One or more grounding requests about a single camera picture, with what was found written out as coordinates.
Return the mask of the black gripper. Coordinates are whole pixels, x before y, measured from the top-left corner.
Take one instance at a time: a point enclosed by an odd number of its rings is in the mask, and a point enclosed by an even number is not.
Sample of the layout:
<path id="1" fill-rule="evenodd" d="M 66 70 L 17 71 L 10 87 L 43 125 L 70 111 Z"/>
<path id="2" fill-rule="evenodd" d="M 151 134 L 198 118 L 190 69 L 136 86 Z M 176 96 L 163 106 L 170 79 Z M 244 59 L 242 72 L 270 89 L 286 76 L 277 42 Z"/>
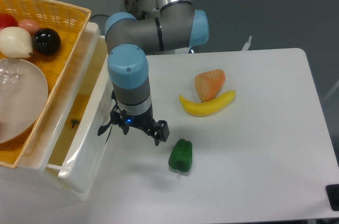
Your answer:
<path id="1" fill-rule="evenodd" d="M 130 127 L 143 131 L 148 136 L 153 135 L 155 146 L 160 142 L 166 142 L 170 135 L 168 124 L 165 120 L 155 121 L 153 118 L 153 107 L 139 115 L 129 115 L 126 110 L 120 110 L 116 106 L 111 110 L 110 122 L 117 125 L 126 135 Z"/>

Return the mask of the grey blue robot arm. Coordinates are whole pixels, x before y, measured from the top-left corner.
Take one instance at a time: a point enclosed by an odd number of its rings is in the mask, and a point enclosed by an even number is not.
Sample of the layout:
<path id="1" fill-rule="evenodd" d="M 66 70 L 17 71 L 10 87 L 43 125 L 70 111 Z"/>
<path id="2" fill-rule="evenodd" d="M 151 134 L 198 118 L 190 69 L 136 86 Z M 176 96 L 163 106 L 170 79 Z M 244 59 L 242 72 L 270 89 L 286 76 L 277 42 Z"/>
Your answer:
<path id="1" fill-rule="evenodd" d="M 116 125 L 123 133 L 139 129 L 156 145 L 166 141 L 170 133 L 167 122 L 153 118 L 146 57 L 199 46 L 208 39 L 206 13 L 196 10 L 191 0 L 156 0 L 143 19 L 129 10 L 111 15 L 105 23 L 105 42 L 115 104 L 109 122 L 98 133 L 109 133 Z"/>

